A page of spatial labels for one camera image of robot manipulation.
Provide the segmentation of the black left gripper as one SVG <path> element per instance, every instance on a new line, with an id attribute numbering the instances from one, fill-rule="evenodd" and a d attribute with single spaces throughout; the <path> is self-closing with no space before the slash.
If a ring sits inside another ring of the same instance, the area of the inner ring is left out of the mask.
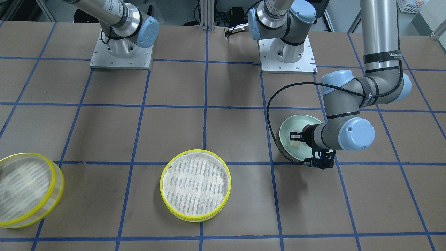
<path id="1" fill-rule="evenodd" d="M 291 138 L 292 143 L 296 142 L 304 142 L 307 146 L 312 146 L 313 140 L 313 129 L 312 127 L 304 127 L 302 131 L 291 131 L 289 133 L 290 136 L 297 136 L 301 134 L 301 140 L 297 138 Z"/>

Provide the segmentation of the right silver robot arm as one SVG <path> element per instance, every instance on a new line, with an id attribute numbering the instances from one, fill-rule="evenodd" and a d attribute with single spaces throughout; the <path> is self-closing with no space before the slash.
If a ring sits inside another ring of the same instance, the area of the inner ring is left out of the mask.
<path id="1" fill-rule="evenodd" d="M 65 3 L 99 21 L 101 33 L 93 60 L 99 57 L 127 60 L 129 65 L 140 60 L 148 65 L 160 25 L 151 15 L 122 0 L 65 0 Z"/>

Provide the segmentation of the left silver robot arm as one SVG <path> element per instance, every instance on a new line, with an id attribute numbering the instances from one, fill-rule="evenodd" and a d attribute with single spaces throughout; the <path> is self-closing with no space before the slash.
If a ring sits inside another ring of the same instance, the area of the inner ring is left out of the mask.
<path id="1" fill-rule="evenodd" d="M 402 70 L 397 4 L 395 0 L 362 0 L 365 75 L 354 77 L 338 70 L 321 79 L 327 122 L 308 124 L 290 132 L 283 146 L 358 151 L 374 141 L 371 123 L 360 109 L 402 100 L 411 81 Z M 305 54 L 305 39 L 316 11 L 305 0 L 262 0 L 248 11 L 249 32 L 254 40 L 272 39 L 272 57 L 283 63 L 298 62 Z"/>

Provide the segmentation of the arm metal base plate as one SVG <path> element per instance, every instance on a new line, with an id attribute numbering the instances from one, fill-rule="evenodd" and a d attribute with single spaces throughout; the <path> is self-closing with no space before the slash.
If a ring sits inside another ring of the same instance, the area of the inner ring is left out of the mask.
<path id="1" fill-rule="evenodd" d="M 280 38 L 258 41 L 261 71 L 278 74 L 315 74 L 318 72 L 307 36 L 304 43 L 292 46 Z"/>
<path id="2" fill-rule="evenodd" d="M 93 69 L 147 69 L 153 60 L 153 46 L 141 48 L 126 40 L 108 39 L 101 31 L 89 66 Z"/>

